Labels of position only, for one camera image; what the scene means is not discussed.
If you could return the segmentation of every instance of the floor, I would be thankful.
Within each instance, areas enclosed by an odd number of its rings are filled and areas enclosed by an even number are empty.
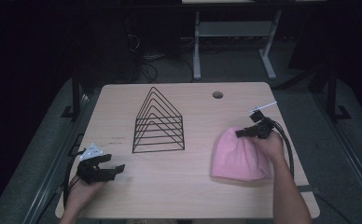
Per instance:
[[[202,79],[195,82],[259,81],[267,82],[273,87],[302,72],[287,68],[295,43],[276,41],[270,58],[278,78],[268,79],[258,56],[258,49],[264,41],[265,39],[250,39],[242,41],[243,43],[238,42],[238,45],[228,44],[234,43],[230,41],[220,45],[227,45],[226,47],[204,50],[201,56]],[[159,57],[158,53],[150,54],[147,59]],[[190,51],[178,57],[161,57],[147,61],[148,65],[143,65],[145,72],[134,83],[190,82],[191,62]],[[321,106],[326,92],[310,93],[307,88],[310,81],[310,77],[306,78],[287,90],[273,91],[273,94],[303,169],[316,193],[321,214],[313,223],[362,223],[361,182],[352,163],[347,159],[344,144],[333,128],[334,124],[327,118],[325,109]],[[54,215],[54,209],[60,200],[59,186],[63,182],[69,160],[67,154],[77,150],[77,142],[83,137],[100,89],[107,83],[111,83],[111,77],[105,78],[105,75],[101,80],[90,80],[91,85],[85,86],[87,95],[82,101],[81,114],[75,121],[62,118],[64,109],[72,104],[71,81],[64,84],[1,197],[1,224],[59,221]],[[340,80],[337,105],[344,105],[351,119],[339,120],[335,126],[341,129],[362,162],[362,107],[353,91]],[[124,222],[125,220],[82,218],[77,223]],[[247,220],[247,223],[272,223],[272,220]]]

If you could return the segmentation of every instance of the pink beanie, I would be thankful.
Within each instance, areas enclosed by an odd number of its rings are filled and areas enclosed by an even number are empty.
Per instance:
[[[213,152],[211,176],[235,180],[257,180],[272,177],[265,155],[247,138],[236,137],[232,127],[219,137]]]

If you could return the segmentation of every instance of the hand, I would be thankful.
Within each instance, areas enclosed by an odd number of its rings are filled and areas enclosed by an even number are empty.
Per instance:
[[[70,181],[70,192],[67,205],[60,223],[75,223],[79,211],[93,198],[93,196],[107,182],[95,182],[90,185],[75,175]]]
[[[271,131],[271,134],[266,139],[257,137],[247,137],[247,139],[254,143],[265,156],[271,159],[271,162],[285,158],[283,138],[279,133]]]

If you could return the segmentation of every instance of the gray carpet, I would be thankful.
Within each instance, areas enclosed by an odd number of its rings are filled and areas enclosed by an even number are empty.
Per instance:
[[[256,51],[259,47],[260,43],[252,43],[244,50],[202,54],[201,82],[264,81],[275,86],[300,72],[286,68],[293,43],[276,42],[270,56],[278,78],[269,80]],[[191,54],[184,54],[182,58],[184,61],[164,59],[151,63],[158,69],[157,81],[190,82],[192,74],[187,63],[191,64]],[[287,91],[274,91],[274,96],[314,191],[342,211],[353,223],[362,223],[362,188],[345,159],[341,144],[319,109],[320,105],[307,91],[309,80],[307,78]],[[146,78],[140,76],[136,83],[146,83]],[[61,118],[65,107],[72,104],[71,83],[68,81],[64,84],[0,199],[1,224],[24,221],[58,148],[70,148],[77,134],[85,132],[100,93],[100,85],[103,84],[105,83],[100,82],[97,84],[98,89],[90,91],[89,101],[83,107],[83,113],[77,122]],[[362,160],[362,108],[353,92],[341,82],[339,82],[338,103],[344,105],[352,116],[352,119],[340,121],[339,125]],[[63,181],[68,152],[62,153],[64,157],[59,161],[60,169],[56,174],[50,174],[54,176],[54,184],[49,187],[46,202],[49,202],[49,197]],[[39,223],[59,221],[54,215],[59,197],[59,194],[55,195]],[[317,201],[321,215],[313,223],[346,223],[333,208],[319,199]],[[97,219],[78,221],[87,224],[122,222],[124,221]],[[272,221],[250,220],[250,223],[272,223]]]

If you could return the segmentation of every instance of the black wire rack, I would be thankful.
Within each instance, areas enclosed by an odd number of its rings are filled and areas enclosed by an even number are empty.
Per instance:
[[[182,116],[152,87],[135,119],[132,153],[174,150],[185,150]]]

